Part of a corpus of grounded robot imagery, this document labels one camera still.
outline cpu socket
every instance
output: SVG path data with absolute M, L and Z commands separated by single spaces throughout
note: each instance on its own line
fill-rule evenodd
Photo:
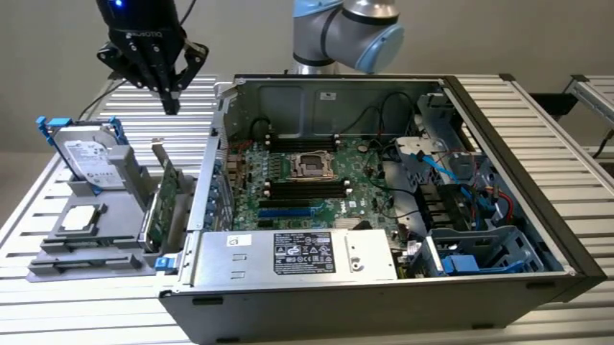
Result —
M 293 154 L 289 156 L 290 176 L 296 179 L 333 178 L 332 173 L 332 156 L 325 151 Z

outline electronic component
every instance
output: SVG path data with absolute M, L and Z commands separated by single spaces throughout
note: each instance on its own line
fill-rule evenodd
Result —
M 257 202 L 258 208 L 290 208 L 309 207 L 308 200 L 261 200 Z
M 357 145 L 356 150 L 358 153 L 367 153 L 368 152 L 368 146 L 365 145 Z
M 286 210 L 258 210 L 257 218 L 289 218 L 309 217 L 312 211 L 309 208 L 289 208 Z
M 257 221 L 257 227 L 258 228 L 272 228 L 272 219 L 260 219 Z
M 344 198 L 352 192 L 349 181 L 265 182 L 264 196 L 272 200 Z
M 334 220 L 334 229 L 353 229 L 360 223 L 360 218 L 337 218 Z
M 266 134 L 264 138 L 264 146 L 269 152 L 334 152 L 336 147 L 340 144 L 337 135 L 321 139 L 294 139 L 277 138 L 274 135 Z
M 325 151 L 314 151 L 289 156 L 290 176 L 296 179 L 333 178 L 332 156 Z
M 368 221 L 360 221 L 352 230 L 368 230 L 372 229 L 371 223 Z
M 415 195 L 427 229 L 472 229 L 471 209 L 465 205 L 467 198 L 460 192 L 459 185 L 419 185 Z
M 174 211 L 176 194 L 178 187 L 178 176 L 169 161 L 164 164 L 164 175 L 161 176 L 158 190 L 153 195 L 153 201 L 142 221 L 142 239 L 148 252 L 158 251 L 165 237 L 170 231 L 172 212 Z
M 96 191 L 125 189 L 117 168 L 108 162 L 108 151 L 126 145 L 118 119 L 73 121 L 70 118 L 35 120 L 46 142 L 55 148 L 74 179 L 86 181 Z

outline motherboard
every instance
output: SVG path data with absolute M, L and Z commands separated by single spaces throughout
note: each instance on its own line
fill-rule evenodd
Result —
M 367 164 L 375 148 L 369 140 L 341 139 L 336 151 L 274 152 L 262 143 L 236 144 L 229 155 L 229 173 L 234 195 L 233 230 L 253 229 L 350 229 L 368 221 L 373 229 L 393 231 L 396 221 L 381 213 L 388 210 L 389 193 L 368 182 L 365 170 L 375 171 L 376 162 Z M 385 186 L 383 178 L 371 177 Z M 345 195 L 340 198 L 310 198 L 278 201 L 266 211 L 261 203 L 268 201 L 266 185 L 270 183 L 330 183 L 328 193 L 333 195 L 332 183 L 344 182 Z M 290 204 L 302 206 L 289 212 Z

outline gray wall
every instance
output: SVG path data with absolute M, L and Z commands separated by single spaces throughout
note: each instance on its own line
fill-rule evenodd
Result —
M 189 0 L 176 0 L 178 12 Z M 571 73 L 614 74 L 612 0 L 397 0 L 407 28 L 388 73 L 512 73 L 557 91 Z M 292 0 L 198 0 L 185 29 L 210 48 L 204 73 L 277 72 L 290 59 Z M 0 151 L 43 151 L 33 120 L 76 116 L 106 68 L 93 0 L 1 0 Z M 565 125 L 580 142 L 601 135 Z

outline black cable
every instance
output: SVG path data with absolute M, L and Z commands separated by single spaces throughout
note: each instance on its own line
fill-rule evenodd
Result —
M 114 90 L 118 89 L 118 87 L 121 85 L 124 85 L 126 82 L 126 80 L 122 80 L 116 86 L 113 86 L 112 88 L 109 88 L 106 90 L 106 92 L 104 92 L 101 95 L 98 95 L 98 97 L 96 97 L 96 99 L 92 101 L 92 103 L 89 103 L 86 105 L 86 107 L 84 108 L 84 110 L 80 112 L 80 115 L 78 115 L 78 119 L 85 115 L 86 111 L 89 110 L 89 108 L 104 98 L 108 96 L 109 93 L 112 93 Z
M 338 132 L 338 134 L 342 134 L 345 133 L 346 131 L 349 131 L 353 126 L 356 126 L 357 122 L 362 119 L 364 115 L 367 115 L 367 112 L 369 109 L 375 109 L 376 113 L 379 114 L 379 117 L 380 117 L 380 121 L 381 121 L 381 112 L 380 112 L 380 109 L 376 107 L 376 106 L 368 106 L 364 108 L 362 112 L 360 113 L 360 115 L 357 116 L 356 120 L 353 120 L 353 122 L 344 128 L 341 129 L 341 131 Z
M 607 135 L 603 138 L 601 143 L 597 146 L 597 150 L 595 154 L 592 155 L 592 158 L 596 158 L 601 154 L 603 149 L 605 148 L 605 144 L 612 137 L 614 137 L 614 129 L 609 129 L 609 132 L 607 132 Z
M 384 146 L 381 148 L 381 152 L 384 152 L 391 146 L 393 146 L 393 144 L 388 144 L 387 146 Z M 368 163 L 371 161 L 371 158 L 373 158 L 373 155 L 376 154 L 376 150 L 369 154 L 368 158 L 367 158 L 367 161 L 364 162 L 364 166 L 362 166 L 362 172 L 364 172 L 364 175 L 367 176 L 367 181 L 368 183 L 375 187 L 375 188 L 379 188 L 380 190 L 384 190 L 387 192 L 401 192 L 401 193 L 407 193 L 409 196 L 415 196 L 412 192 L 409 192 L 408 190 L 404 190 L 404 189 L 399 189 L 399 188 L 388 188 L 383 185 L 376 185 L 375 182 L 371 180 L 371 176 L 368 176 L 367 174 L 367 166 L 368 166 Z
M 185 23 L 185 20 L 188 19 L 189 15 L 192 14 L 194 4 L 196 4 L 196 0 L 192 0 L 192 3 L 189 4 L 188 10 L 185 11 L 185 14 L 182 15 L 181 21 L 178 22 L 180 25 L 182 25 L 182 23 Z
M 385 108 L 385 103 L 387 103 L 388 99 L 391 99 L 392 96 L 403 96 L 407 99 L 407 102 L 409 103 L 408 121 L 411 121 L 411 119 L 412 119 L 412 117 L 415 115 L 415 111 L 413 111 L 415 102 L 411 99 L 409 95 L 407 95 L 403 91 L 389 92 L 385 95 L 385 97 L 383 98 L 381 105 L 380 105 L 380 131 L 381 132 L 384 131 L 384 108 Z
M 256 126 L 256 123 L 260 122 L 260 121 L 266 122 L 268 126 L 270 126 L 270 120 L 266 117 L 262 117 L 262 116 L 256 117 L 250 121 L 250 124 L 249 124 L 249 139 L 252 139 L 252 140 L 256 140 L 256 138 L 253 136 L 253 128 Z
M 403 217 L 407 217 L 409 216 L 411 214 L 413 213 L 417 213 L 420 210 L 412 210 L 412 211 L 408 211 L 405 214 L 401 214 L 400 216 L 388 216 L 385 213 L 384 213 L 384 205 L 389 203 L 389 199 L 388 201 L 381 205 L 380 209 L 379 209 L 379 214 L 384 217 L 384 218 L 388 218 L 388 219 L 399 219 L 399 218 L 403 218 Z

